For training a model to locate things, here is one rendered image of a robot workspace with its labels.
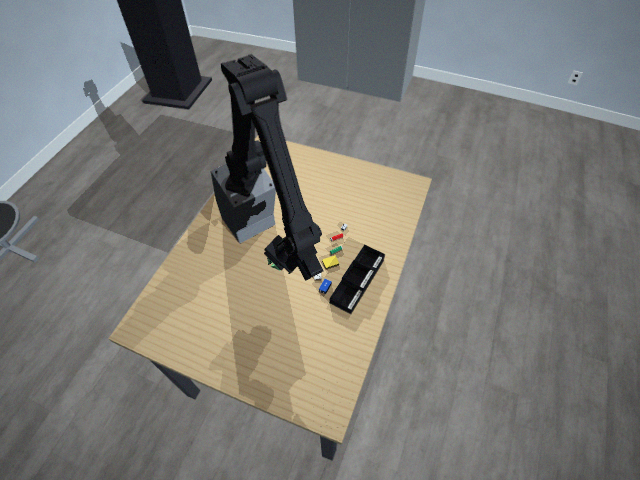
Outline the yellow block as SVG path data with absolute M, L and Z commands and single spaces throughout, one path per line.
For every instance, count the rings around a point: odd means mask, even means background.
M 339 265 L 339 262 L 338 262 L 336 256 L 332 256 L 332 257 L 328 257 L 328 258 L 322 259 L 322 261 L 323 261 L 323 264 L 324 264 L 326 269 Z

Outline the blue battery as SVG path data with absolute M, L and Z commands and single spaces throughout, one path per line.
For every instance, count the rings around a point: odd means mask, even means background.
M 332 281 L 324 279 L 323 283 L 321 284 L 321 286 L 319 288 L 319 292 L 322 292 L 322 293 L 326 294 L 327 291 L 329 290 L 331 284 L 332 284 Z

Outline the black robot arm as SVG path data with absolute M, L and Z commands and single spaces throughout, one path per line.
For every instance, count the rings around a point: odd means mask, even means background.
M 287 96 L 280 73 L 252 54 L 221 63 L 221 71 L 229 82 L 234 136 L 232 150 L 225 156 L 230 172 L 225 189 L 249 197 L 261 169 L 268 165 L 287 236 L 277 246 L 285 242 L 286 252 L 297 257 L 292 261 L 298 259 L 296 264 L 308 280 L 324 271 L 314 247 L 322 231 L 304 203 L 282 130 L 279 103 Z M 270 99 L 255 103 L 267 96 Z M 255 128 L 260 142 L 255 141 Z

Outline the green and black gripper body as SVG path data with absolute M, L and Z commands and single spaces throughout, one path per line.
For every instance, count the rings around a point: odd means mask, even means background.
M 286 269 L 289 274 L 292 273 L 295 268 L 297 267 L 296 261 L 298 259 L 294 260 L 297 257 L 293 257 L 290 256 L 284 247 L 285 242 L 283 242 L 282 244 L 280 244 L 279 246 L 278 243 L 282 240 L 283 238 L 280 235 L 277 235 L 273 241 L 265 248 L 265 256 L 267 256 L 280 270 L 282 269 Z M 284 268 L 283 268 L 283 267 Z

